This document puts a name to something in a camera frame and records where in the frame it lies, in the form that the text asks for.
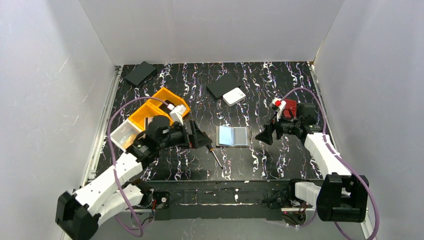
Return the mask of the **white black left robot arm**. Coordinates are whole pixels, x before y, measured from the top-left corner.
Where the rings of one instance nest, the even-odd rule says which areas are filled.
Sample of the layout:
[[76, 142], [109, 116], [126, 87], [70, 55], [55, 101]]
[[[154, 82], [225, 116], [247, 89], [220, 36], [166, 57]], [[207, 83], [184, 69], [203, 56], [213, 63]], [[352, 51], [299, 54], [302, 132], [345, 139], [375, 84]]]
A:
[[151, 186], [140, 180], [130, 180], [150, 165], [161, 150], [198, 149], [211, 143], [193, 120], [186, 127], [179, 122], [169, 124], [163, 115], [153, 117], [147, 129], [135, 136], [115, 164], [89, 184], [59, 196], [56, 224], [72, 240], [91, 239], [106, 220], [134, 206], [148, 206], [153, 201]]

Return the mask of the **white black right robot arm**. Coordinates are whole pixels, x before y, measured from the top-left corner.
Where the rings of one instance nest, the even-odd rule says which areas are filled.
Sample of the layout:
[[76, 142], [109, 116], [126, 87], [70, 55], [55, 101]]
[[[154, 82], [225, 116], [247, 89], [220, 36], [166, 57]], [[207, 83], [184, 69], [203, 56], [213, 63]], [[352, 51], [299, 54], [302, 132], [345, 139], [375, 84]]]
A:
[[323, 176], [321, 185], [310, 180], [290, 180], [286, 199], [312, 206], [324, 222], [363, 222], [368, 202], [367, 178], [355, 176], [340, 162], [340, 154], [329, 135], [317, 124], [313, 103], [298, 103], [295, 111], [286, 103], [281, 98], [272, 100], [269, 106], [275, 114], [255, 139], [272, 145], [273, 134], [277, 140], [283, 135], [296, 136], [315, 159]]

